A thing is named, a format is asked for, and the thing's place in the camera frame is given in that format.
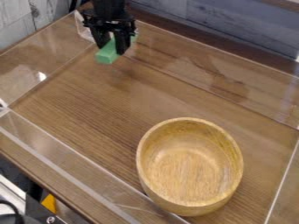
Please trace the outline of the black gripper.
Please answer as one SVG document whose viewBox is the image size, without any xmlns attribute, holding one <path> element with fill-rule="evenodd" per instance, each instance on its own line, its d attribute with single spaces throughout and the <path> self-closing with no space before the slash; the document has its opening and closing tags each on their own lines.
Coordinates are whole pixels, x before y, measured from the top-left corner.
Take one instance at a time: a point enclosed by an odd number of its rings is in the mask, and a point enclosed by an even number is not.
<svg viewBox="0 0 299 224">
<path fill-rule="evenodd" d="M 127 12 L 126 0 L 90 0 L 93 7 L 82 12 L 83 25 L 91 28 L 98 48 L 102 49 L 111 40 L 110 33 L 99 27 L 115 30 L 117 53 L 123 55 L 131 46 L 131 36 L 137 35 L 137 20 Z"/>
</svg>

